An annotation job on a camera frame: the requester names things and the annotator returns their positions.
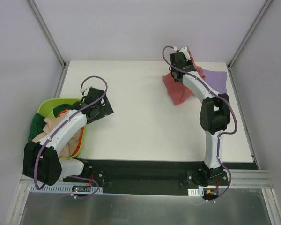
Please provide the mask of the pink t shirt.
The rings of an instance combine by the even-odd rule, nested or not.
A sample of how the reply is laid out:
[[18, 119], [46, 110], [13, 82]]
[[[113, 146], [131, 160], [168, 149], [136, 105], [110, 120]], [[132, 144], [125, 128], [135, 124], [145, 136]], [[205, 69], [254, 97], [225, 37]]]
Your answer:
[[193, 92], [183, 84], [175, 82], [171, 73], [162, 76], [163, 83], [167, 89], [168, 95], [171, 97], [174, 105], [180, 105], [185, 102]]

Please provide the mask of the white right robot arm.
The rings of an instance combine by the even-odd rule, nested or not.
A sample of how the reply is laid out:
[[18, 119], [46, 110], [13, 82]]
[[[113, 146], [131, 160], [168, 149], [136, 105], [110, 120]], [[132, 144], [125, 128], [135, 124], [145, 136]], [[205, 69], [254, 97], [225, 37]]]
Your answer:
[[170, 67], [174, 81], [191, 90], [201, 102], [199, 121], [206, 134], [206, 153], [198, 174], [205, 184], [212, 185], [223, 171], [220, 134], [230, 123], [229, 96], [215, 91], [203, 80], [186, 48], [170, 54]]

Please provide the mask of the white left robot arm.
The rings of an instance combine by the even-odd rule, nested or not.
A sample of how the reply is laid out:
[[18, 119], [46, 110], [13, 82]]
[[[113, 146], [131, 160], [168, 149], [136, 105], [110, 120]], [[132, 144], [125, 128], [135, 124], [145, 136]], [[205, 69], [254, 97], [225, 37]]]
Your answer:
[[89, 170], [76, 159], [83, 143], [87, 124], [113, 113], [106, 91], [89, 87], [81, 99], [73, 99], [56, 107], [53, 117], [44, 119], [43, 131], [24, 147], [23, 175], [37, 184], [52, 186], [57, 181], [74, 176], [79, 182], [89, 179]]

